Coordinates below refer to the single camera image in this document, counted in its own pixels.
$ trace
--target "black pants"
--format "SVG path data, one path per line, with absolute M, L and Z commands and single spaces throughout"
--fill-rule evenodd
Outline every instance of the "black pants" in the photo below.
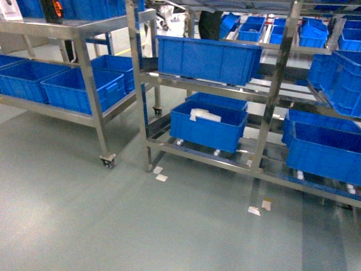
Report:
M 215 11 L 214 13 L 202 11 L 199 20 L 199 35 L 204 40 L 219 40 L 219 33 L 221 31 L 221 16 L 222 11 Z

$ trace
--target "stainless steel rack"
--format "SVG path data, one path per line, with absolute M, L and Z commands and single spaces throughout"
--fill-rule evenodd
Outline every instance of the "stainless steel rack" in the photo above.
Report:
M 227 1 L 232 2 L 233 4 L 240 3 L 240 1 L 236 0 Z M 210 3 L 210 1 L 207 0 L 195 0 L 194 2 L 198 2 L 199 5 Z M 265 80 L 268 80 L 269 84 L 260 85 L 251 81 L 251 83 L 247 84 L 246 86 L 225 86 L 224 84 L 205 82 L 203 80 L 197 80 L 194 78 L 165 75 L 159 73 L 156 67 L 153 69 L 150 68 L 146 60 L 142 59 L 142 55 L 139 50 L 138 14 L 134 11 L 134 7 L 137 6 L 137 0 L 126 1 L 137 100 L 143 101 L 138 102 L 138 111 L 140 117 L 140 135 L 142 136 L 143 140 L 147 170 L 151 170 L 155 165 L 155 161 L 159 160 L 159 158 L 155 160 L 152 159 L 151 149 L 154 148 L 162 151 L 163 153 L 168 152 L 170 154 L 200 161 L 211 166 L 228 169 L 230 171 L 246 174 L 254 178 L 259 178 L 272 183 L 322 196 L 324 198 L 336 200 L 344 204 L 361 207 L 361 195 L 349 193 L 344 183 L 339 183 L 335 180 L 328 180 L 307 173 L 304 174 L 304 178 L 298 178 L 297 171 L 288 168 L 285 165 L 285 158 L 287 157 L 287 150 L 285 147 L 266 141 L 269 132 L 282 133 L 281 128 L 283 119 L 281 117 L 274 116 L 275 107 L 292 108 L 326 116 L 361 121 L 360 118 L 352 118 L 338 114 L 331 107 L 325 96 L 322 93 L 315 91 L 311 86 L 308 87 L 308 91 L 299 91 L 295 90 L 294 88 L 288 89 L 285 85 L 282 85 L 282 83 L 292 83 L 295 82 L 295 80 L 307 79 L 307 69 L 287 67 L 286 64 L 289 52 L 292 48 L 294 48 L 293 37 L 295 37 L 297 33 L 297 23 L 299 17 L 302 14 L 305 14 L 305 7 L 307 8 L 308 12 L 311 12 L 310 6 L 314 7 L 320 3 L 303 0 L 273 0 L 252 2 L 288 4 L 288 17 L 283 40 L 279 48 L 274 48 L 279 50 L 278 58 L 275 65 L 261 63 L 260 69 L 258 71 L 259 73 L 265 75 Z M 335 3 L 323 2 L 321 5 L 335 5 Z M 235 7 L 233 9 L 234 6 L 229 8 L 229 6 L 219 7 L 209 4 L 207 7 L 217 10 L 244 11 L 243 8 L 239 7 Z M 267 11 L 263 10 L 263 13 L 279 14 L 279 8 L 269 8 Z M 310 53 L 311 50 L 314 49 L 300 48 L 300 52 L 303 50 L 307 51 L 303 53 Z M 320 50 L 320 53 L 329 54 L 331 52 L 325 49 Z M 237 149 L 237 152 L 233 155 L 223 154 L 221 156 L 214 156 L 212 154 L 213 150 L 205 147 L 202 148 L 191 143 L 178 146 L 177 144 L 174 144 L 177 139 L 172 138 L 168 133 L 170 128 L 170 114 L 163 116 L 153 123 L 148 123 L 147 109 L 146 106 L 144 106 L 147 101 L 146 96 L 144 95 L 145 90 L 142 86 L 143 82 L 149 82 L 154 86 L 171 86 L 177 89 L 187 90 L 187 92 L 198 91 L 265 104 L 266 108 L 263 116 L 249 114 L 248 126 L 259 129 L 258 139 L 253 140 L 249 138 L 242 138 L 239 142 L 239 148 Z M 281 90 L 295 93 L 301 92 L 303 94 L 307 93 L 310 98 L 301 99 L 290 95 L 280 95 L 279 92 Z
M 150 21 L 151 25 L 155 26 L 155 19 L 155 10 L 146 10 L 139 13 L 140 22 Z M 100 158 L 107 168 L 112 168 L 115 163 L 115 154 L 111 153 L 108 148 L 107 137 L 104 133 L 104 126 L 129 105 L 135 102 L 135 91 L 132 91 L 126 97 L 113 105 L 110 109 L 102 113 L 98 92 L 95 86 L 93 70 L 86 47 L 86 40 L 88 38 L 92 38 L 104 33 L 109 33 L 124 27 L 127 27 L 126 16 L 120 16 L 101 21 L 65 20 L 63 24 L 49 24 L 46 23 L 43 19 L 30 18 L 25 18 L 23 21 L 0 20 L 0 32 L 3 33 L 40 36 L 56 38 L 59 40 L 74 41 L 74 47 L 79 58 L 79 64 L 67 64 L 72 66 L 80 66 L 90 101 L 91 111 L 93 114 L 87 115 L 84 113 L 53 107 L 48 104 L 40 104 L 24 99 L 9 97 L 6 95 L 0 95 L 0 103 L 96 128 L 102 151 Z M 154 43 L 155 27 L 151 28 L 151 32 Z

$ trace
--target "gray epoxy floor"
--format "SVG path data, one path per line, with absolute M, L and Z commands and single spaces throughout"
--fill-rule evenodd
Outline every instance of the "gray epoxy floor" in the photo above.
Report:
M 165 112 L 184 97 L 162 88 Z M 361 270 L 334 202 L 168 154 L 155 180 L 135 109 L 107 125 L 110 171 L 94 129 L 0 106 L 0 270 Z M 264 198 L 270 212 L 247 212 Z

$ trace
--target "cart wheel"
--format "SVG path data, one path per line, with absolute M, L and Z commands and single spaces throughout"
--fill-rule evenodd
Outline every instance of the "cart wheel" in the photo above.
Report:
M 215 150 L 215 152 L 213 153 L 214 156 L 219 156 L 219 154 L 221 153 L 221 150 Z
M 108 169 L 112 169 L 112 168 L 115 167 L 115 161 L 114 160 L 108 161 L 108 160 L 102 159 L 102 162 L 103 162 L 103 165 Z
M 162 108 L 156 108 L 154 107 L 154 114 L 156 115 L 156 117 L 161 117 L 163 114 L 163 109 Z
M 177 140 L 177 146 L 181 146 L 181 145 L 183 145 L 183 143 L 184 143 L 184 140 L 182 140 L 182 139 Z

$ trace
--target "white object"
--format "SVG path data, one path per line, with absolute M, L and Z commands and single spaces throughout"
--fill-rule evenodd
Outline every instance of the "white object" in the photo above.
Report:
M 158 175 L 159 173 L 161 173 L 162 170 L 163 170 L 162 167 L 156 167 L 156 168 L 153 170 L 153 173 Z
M 249 212 L 249 213 L 252 213 L 252 214 L 254 214 L 254 215 L 256 215 L 256 216 L 261 216 L 261 212 L 260 212 L 259 209 L 256 208 L 255 206 L 250 206 L 250 207 L 248 207 L 248 212 Z
M 161 181 L 161 182 L 165 182 L 168 179 L 168 176 L 164 176 L 162 174 L 158 174 L 156 177 L 156 180 Z
M 267 211 L 270 211 L 271 210 L 271 202 L 264 200 L 262 202 L 262 208 L 266 209 Z
M 16 0 L 0 0 L 0 18 L 2 20 L 22 20 Z
M 193 108 L 191 110 L 190 120 L 197 121 L 196 117 L 201 117 L 202 119 L 206 119 L 206 120 L 212 120 L 217 123 L 220 123 L 222 120 L 221 116 L 217 116 L 215 114 L 209 113 L 208 110 L 200 109 L 200 108 Z

